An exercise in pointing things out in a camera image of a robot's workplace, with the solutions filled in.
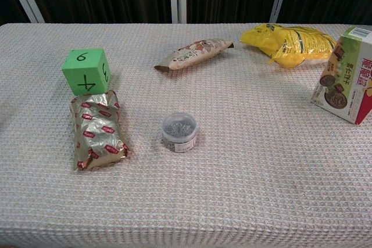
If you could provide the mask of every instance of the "green foam cube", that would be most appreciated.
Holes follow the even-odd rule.
[[[62,71],[75,95],[108,91],[111,71],[103,49],[72,50]]]

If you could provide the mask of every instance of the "shiny foil snack bag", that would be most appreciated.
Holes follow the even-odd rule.
[[[119,107],[112,90],[80,95],[71,101],[75,169],[102,167],[128,156],[129,148],[119,126]]]
[[[163,72],[179,70],[200,63],[218,55],[227,48],[233,47],[233,42],[217,38],[197,41],[171,53],[160,64],[156,65],[155,69]]]

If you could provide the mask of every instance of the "barcode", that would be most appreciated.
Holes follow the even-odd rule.
[[[365,29],[360,29],[360,28],[354,28],[351,32],[350,35],[354,35],[360,38],[366,38],[371,31],[365,30]]]

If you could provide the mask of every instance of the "yellow snack bag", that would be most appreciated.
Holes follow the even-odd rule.
[[[261,24],[242,34],[241,42],[256,46],[283,68],[326,62],[336,42],[331,36],[310,27],[283,27]]]

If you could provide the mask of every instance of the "cardboard box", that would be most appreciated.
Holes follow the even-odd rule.
[[[372,31],[351,27],[338,40],[312,102],[351,123],[372,109]]]

